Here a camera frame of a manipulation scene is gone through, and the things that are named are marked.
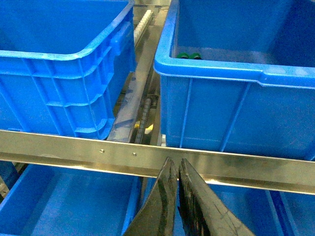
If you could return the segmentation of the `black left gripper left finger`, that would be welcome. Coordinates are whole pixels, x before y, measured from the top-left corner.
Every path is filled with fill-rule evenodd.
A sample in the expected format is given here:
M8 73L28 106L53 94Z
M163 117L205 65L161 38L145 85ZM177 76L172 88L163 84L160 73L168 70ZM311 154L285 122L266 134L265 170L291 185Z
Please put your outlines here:
M171 158L163 167L140 211L125 231L125 236L173 235L177 200L176 168Z

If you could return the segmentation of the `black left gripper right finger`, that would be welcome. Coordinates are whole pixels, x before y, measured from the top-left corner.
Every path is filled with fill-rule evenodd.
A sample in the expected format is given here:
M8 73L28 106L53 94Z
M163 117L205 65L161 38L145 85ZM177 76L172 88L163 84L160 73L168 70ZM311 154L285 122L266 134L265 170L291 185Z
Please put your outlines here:
M182 159L179 166L179 202L187 236L254 235L186 159Z

